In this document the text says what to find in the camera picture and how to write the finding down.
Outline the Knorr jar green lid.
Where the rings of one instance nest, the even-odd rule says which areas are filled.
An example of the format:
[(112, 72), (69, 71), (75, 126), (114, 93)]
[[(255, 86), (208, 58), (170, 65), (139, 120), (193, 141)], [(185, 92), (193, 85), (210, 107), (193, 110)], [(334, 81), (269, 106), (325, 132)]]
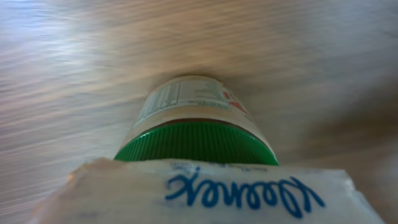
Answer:
[(202, 75), (173, 78), (154, 89), (114, 158), (279, 163), (238, 97), (221, 81)]

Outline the pink Kleenex tissue pack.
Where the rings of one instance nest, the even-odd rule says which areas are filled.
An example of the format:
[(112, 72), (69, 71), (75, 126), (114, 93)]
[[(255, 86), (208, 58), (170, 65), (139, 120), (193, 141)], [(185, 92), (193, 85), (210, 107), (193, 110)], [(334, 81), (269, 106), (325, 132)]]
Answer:
[(380, 223), (343, 170), (96, 159), (31, 223)]

